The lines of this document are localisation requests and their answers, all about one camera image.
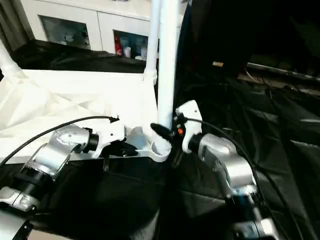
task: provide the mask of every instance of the red object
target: red object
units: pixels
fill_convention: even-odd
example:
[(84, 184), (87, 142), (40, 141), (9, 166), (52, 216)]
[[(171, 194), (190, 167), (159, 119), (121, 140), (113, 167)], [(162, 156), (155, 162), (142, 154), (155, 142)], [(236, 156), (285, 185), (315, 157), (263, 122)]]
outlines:
[(122, 56), (123, 51), (120, 44), (120, 40), (117, 36), (114, 36), (114, 46), (115, 46), (115, 54), (117, 54), (118, 56)]

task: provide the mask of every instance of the glass cabinet door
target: glass cabinet door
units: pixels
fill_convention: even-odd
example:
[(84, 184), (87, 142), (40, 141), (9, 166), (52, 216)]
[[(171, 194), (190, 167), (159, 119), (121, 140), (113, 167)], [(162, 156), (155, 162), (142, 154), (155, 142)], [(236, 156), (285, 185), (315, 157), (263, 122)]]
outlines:
[(91, 49), (87, 25), (50, 16), (39, 16), (49, 42)]

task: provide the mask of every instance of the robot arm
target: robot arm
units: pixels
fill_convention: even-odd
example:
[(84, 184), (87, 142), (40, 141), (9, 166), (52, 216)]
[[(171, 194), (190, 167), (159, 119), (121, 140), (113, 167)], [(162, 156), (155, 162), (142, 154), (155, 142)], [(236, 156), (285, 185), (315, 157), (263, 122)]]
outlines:
[(202, 121), (196, 101), (189, 101), (176, 109), (173, 133), (153, 124), (151, 127), (167, 140), (172, 136), (183, 138), (182, 150), (195, 153), (215, 174), (219, 189), (227, 207), (232, 212), (232, 230), (239, 240), (280, 240), (271, 218), (262, 207), (253, 170), (249, 163), (237, 153), (236, 146), (229, 140), (213, 134), (203, 134)]
[[(125, 138), (125, 126), (113, 122), (102, 133), (89, 128), (68, 125), (53, 132), (48, 143), (42, 145), (14, 176), (12, 184), (0, 190), (0, 203), (22, 213), (32, 213), (50, 191), (59, 173), (68, 163), (71, 153), (88, 153), (98, 158), (102, 149)], [(32, 226), (24, 218), (0, 209), (0, 239), (24, 240)]]

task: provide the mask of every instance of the white frame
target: white frame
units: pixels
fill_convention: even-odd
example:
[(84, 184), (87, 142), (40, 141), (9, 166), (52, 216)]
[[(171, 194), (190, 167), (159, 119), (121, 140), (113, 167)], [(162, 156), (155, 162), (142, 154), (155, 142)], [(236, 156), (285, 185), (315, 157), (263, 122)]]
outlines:
[(102, 49), (115, 54), (114, 30), (149, 37), (150, 22), (136, 18), (98, 12)]
[(94, 10), (39, 0), (21, 0), (35, 39), (48, 41), (39, 15), (86, 24), (90, 49), (102, 51), (98, 14)]

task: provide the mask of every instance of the black tarp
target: black tarp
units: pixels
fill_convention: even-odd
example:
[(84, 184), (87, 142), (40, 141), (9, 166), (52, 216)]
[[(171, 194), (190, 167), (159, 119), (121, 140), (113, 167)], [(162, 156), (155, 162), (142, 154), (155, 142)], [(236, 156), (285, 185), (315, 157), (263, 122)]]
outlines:
[[(142, 61), (38, 41), (20, 49), (14, 59), (25, 69), (144, 70)], [(318, 240), (319, 98), (185, 69), (178, 69), (176, 82), (175, 105), (196, 100), (203, 119), (224, 128), (270, 174), (304, 239)], [(2, 186), (12, 176), (13, 168), (18, 171), (20, 166), (0, 169)], [(279, 231), (281, 224), (291, 240), (299, 240), (276, 192), (263, 174), (259, 172), (258, 176)], [(232, 217), (224, 208), (212, 171), (197, 156), (180, 154), (177, 149), (166, 163), (147, 158), (110, 161), (109, 172), (102, 171), (101, 162), (73, 163), (60, 179), (52, 195), (50, 214), (43, 213), (37, 219), (45, 223), (41, 229), (48, 231), (49, 224), (59, 234), (77, 239), (148, 239), (146, 233), (156, 231), (159, 239), (220, 240), (225, 238)]]

